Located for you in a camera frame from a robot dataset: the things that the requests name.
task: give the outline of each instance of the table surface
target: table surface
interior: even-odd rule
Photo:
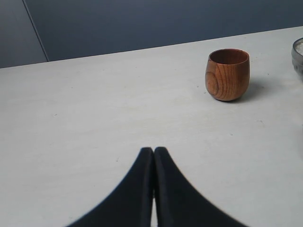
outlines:
[[[166,146],[243,223],[301,226],[303,82],[290,51],[302,36],[296,27],[0,69],[0,226],[71,223],[146,146]],[[221,48],[250,54],[249,89],[232,103],[205,88],[208,54]]]

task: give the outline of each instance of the wood grain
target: wood grain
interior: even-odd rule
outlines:
[[[231,101],[241,97],[250,81],[248,53],[236,49],[223,49],[208,57],[205,86],[215,99]]]

